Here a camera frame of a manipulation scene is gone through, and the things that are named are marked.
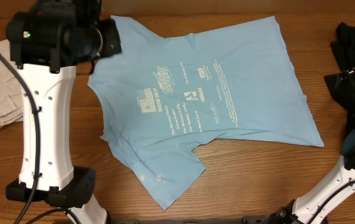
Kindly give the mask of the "light blue t-shirt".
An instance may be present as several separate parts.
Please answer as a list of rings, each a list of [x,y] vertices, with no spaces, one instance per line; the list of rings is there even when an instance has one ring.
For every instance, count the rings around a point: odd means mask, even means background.
[[[122,52],[88,86],[102,139],[162,208],[204,172],[193,151],[214,139],[323,145],[274,17],[170,38],[114,20]]]

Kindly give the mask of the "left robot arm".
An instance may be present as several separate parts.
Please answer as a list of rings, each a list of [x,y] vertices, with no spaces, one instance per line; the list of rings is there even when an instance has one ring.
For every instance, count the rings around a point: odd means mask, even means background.
[[[39,1],[6,28],[10,59],[22,83],[24,152],[9,200],[43,201],[73,223],[109,223],[94,196],[96,174],[70,156],[70,100],[76,67],[121,52],[116,23],[101,1]]]

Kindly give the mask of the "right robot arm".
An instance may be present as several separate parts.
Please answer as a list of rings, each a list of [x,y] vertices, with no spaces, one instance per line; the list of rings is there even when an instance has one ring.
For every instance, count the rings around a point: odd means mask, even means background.
[[[327,223],[327,216],[355,193],[355,68],[325,76],[331,96],[347,110],[347,135],[332,170],[304,196],[267,215],[262,223]]]

